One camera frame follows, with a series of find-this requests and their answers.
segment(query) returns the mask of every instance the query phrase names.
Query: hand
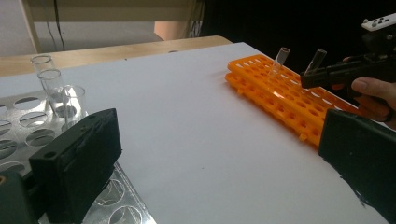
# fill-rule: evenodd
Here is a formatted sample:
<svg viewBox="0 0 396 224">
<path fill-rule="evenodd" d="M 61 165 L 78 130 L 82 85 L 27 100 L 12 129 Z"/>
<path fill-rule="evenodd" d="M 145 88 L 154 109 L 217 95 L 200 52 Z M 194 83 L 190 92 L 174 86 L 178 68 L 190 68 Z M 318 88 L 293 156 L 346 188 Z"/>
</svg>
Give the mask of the hand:
<svg viewBox="0 0 396 224">
<path fill-rule="evenodd" d="M 351 87 L 352 90 L 362 94 L 355 100 L 360 104 L 359 111 L 364 117 L 384 122 L 388 127 L 396 130 L 396 115 L 394 115 L 396 114 L 396 83 L 359 77 L 352 82 Z M 373 97 L 384 99 L 388 105 L 380 103 Z"/>
</svg>

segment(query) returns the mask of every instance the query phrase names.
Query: glass test tube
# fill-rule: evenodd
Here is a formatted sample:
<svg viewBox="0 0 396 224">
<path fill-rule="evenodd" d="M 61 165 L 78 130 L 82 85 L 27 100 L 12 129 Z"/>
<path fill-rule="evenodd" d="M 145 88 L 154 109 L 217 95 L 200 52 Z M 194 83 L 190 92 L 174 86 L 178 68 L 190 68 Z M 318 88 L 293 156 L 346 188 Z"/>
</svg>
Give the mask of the glass test tube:
<svg viewBox="0 0 396 224">
<path fill-rule="evenodd" d="M 273 65 L 271 67 L 270 76 L 275 76 L 279 69 L 283 66 L 283 63 L 286 61 L 290 53 L 290 50 L 287 48 L 280 48 L 279 53 L 276 55 L 274 59 Z"/>
<path fill-rule="evenodd" d="M 320 67 L 323 62 L 324 57 L 326 56 L 327 51 L 324 49 L 318 49 L 312 59 L 311 63 L 309 63 L 308 67 L 304 72 L 304 76 L 309 75 L 310 73 L 314 73 Z"/>
<path fill-rule="evenodd" d="M 63 97 L 62 89 L 64 82 L 62 81 L 61 71 L 55 68 L 42 70 L 37 74 L 40 79 L 44 92 L 47 94 L 49 105 L 53 113 L 60 118 L 64 117 L 63 113 Z"/>
<path fill-rule="evenodd" d="M 62 90 L 64 101 L 64 131 L 85 118 L 85 90 L 80 86 L 67 85 Z"/>
<path fill-rule="evenodd" d="M 49 54 L 38 54 L 32 57 L 30 62 L 32 62 L 36 74 L 39 74 L 46 69 L 55 68 L 52 57 Z"/>
</svg>

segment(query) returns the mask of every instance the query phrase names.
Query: white table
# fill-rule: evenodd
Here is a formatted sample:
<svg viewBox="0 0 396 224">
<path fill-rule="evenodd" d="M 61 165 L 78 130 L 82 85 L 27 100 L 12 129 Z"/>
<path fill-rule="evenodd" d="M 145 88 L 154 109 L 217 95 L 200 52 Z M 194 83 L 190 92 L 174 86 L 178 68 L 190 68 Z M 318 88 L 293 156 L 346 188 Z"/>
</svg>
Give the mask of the white table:
<svg viewBox="0 0 396 224">
<path fill-rule="evenodd" d="M 115 107 L 119 163 L 157 223 L 387 223 L 309 145 L 230 88 L 237 43 L 62 69 L 89 113 Z M 40 90 L 0 78 L 2 97 Z"/>
</svg>

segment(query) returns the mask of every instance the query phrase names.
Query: cable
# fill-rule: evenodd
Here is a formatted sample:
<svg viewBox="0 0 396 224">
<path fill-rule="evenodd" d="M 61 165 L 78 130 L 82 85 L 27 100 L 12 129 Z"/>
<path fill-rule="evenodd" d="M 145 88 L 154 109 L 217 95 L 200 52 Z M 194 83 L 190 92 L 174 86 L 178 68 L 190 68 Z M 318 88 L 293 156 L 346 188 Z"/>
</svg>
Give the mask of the cable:
<svg viewBox="0 0 396 224">
<path fill-rule="evenodd" d="M 197 1 L 201 2 L 200 8 L 199 8 L 199 15 L 198 18 L 193 20 L 191 28 L 190 28 L 190 36 L 191 37 L 197 37 L 200 36 L 201 34 L 201 22 L 204 16 L 204 8 L 205 8 L 205 0 Z M 194 6 L 194 11 L 192 12 L 191 16 L 193 17 L 196 14 L 197 11 L 197 3 L 195 3 Z"/>
<path fill-rule="evenodd" d="M 55 38 L 53 38 L 52 31 L 50 30 L 49 14 L 48 14 L 48 11 L 47 11 L 46 2 L 45 2 L 45 0 L 41 0 L 40 3 L 41 3 L 41 6 L 44 9 L 44 15 L 46 16 L 47 29 L 49 30 L 49 35 L 50 35 L 50 37 L 52 39 L 53 47 L 55 47 L 55 51 L 58 51 L 58 48 L 56 47 L 56 43 L 55 43 Z"/>
<path fill-rule="evenodd" d="M 53 6 L 55 8 L 56 26 L 58 27 L 59 37 L 61 38 L 62 47 L 63 47 L 63 50 L 64 50 L 64 39 L 62 38 L 61 25 L 59 23 L 59 12 L 58 12 L 58 1 L 57 0 L 53 0 Z"/>
</svg>

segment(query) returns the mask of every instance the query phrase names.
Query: test tube rack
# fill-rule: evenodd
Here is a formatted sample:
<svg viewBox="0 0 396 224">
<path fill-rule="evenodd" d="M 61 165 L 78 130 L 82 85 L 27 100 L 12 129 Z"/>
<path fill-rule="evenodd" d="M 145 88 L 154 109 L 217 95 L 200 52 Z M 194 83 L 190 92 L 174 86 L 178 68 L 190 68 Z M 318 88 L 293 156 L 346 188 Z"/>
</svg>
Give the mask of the test tube rack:
<svg viewBox="0 0 396 224">
<path fill-rule="evenodd" d="M 294 130 L 301 141 L 318 148 L 328 109 L 360 113 L 321 87 L 303 89 L 300 76 L 285 66 L 271 73 L 273 63 L 263 54 L 237 59 L 228 63 L 225 79 L 238 94 Z"/>
</svg>

